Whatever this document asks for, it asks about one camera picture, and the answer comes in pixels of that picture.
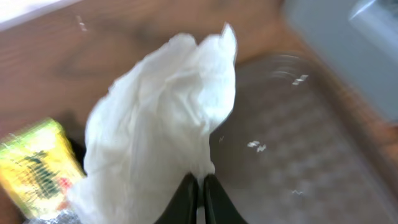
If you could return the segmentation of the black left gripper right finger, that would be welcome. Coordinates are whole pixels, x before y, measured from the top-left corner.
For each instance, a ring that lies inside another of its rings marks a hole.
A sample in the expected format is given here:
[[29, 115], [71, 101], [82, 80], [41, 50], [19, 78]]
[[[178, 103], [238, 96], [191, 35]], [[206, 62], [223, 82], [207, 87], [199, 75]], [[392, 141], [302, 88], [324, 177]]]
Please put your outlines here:
[[203, 183], [206, 224], [247, 224], [214, 174]]

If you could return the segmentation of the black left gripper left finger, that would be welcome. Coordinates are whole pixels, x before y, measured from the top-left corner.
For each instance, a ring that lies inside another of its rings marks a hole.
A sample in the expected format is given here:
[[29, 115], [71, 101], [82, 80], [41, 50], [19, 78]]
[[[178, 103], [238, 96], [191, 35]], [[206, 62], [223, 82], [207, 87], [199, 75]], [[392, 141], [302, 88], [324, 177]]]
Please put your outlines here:
[[192, 174], [187, 174], [155, 224], [196, 224], [197, 203], [198, 182]]

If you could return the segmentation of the white napkin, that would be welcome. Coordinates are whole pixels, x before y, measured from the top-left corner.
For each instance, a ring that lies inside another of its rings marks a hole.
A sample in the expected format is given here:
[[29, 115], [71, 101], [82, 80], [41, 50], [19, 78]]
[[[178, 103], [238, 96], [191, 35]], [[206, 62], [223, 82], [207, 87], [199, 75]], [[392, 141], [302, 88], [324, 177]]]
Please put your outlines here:
[[86, 177], [68, 192], [82, 223], [154, 223], [187, 174], [215, 171], [210, 134], [236, 95], [237, 40], [226, 24], [180, 33], [109, 87], [85, 129]]

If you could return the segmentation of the yellow green foil wrapper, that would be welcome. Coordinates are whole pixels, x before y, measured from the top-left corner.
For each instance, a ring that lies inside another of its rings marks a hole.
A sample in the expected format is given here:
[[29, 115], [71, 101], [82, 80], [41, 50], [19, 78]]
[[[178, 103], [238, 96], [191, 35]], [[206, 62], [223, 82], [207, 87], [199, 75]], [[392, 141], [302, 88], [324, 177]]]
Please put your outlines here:
[[28, 219], [68, 209], [67, 193], [84, 176], [65, 130], [53, 119], [1, 139], [1, 185]]

